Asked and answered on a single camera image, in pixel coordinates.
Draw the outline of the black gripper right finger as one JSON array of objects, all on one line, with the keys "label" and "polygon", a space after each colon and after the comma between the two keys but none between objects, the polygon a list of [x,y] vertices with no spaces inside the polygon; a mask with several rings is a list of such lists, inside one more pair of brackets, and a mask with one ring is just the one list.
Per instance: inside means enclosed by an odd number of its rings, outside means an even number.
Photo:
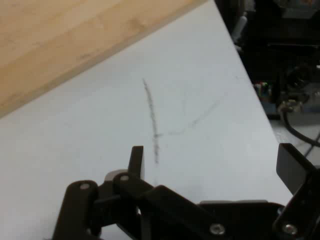
[{"label": "black gripper right finger", "polygon": [[292,193],[272,229],[280,240],[320,238],[320,169],[292,144],[278,146],[276,173]]}]

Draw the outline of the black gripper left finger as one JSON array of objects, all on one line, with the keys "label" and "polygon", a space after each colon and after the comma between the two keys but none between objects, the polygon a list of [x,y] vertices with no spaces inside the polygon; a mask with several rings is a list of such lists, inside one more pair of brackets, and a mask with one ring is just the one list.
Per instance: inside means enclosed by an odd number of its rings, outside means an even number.
[{"label": "black gripper left finger", "polygon": [[142,179],[144,148],[134,146],[129,165],[98,185],[70,184],[53,232],[55,240],[98,240],[117,225],[134,240],[224,240],[226,225],[165,186]]}]

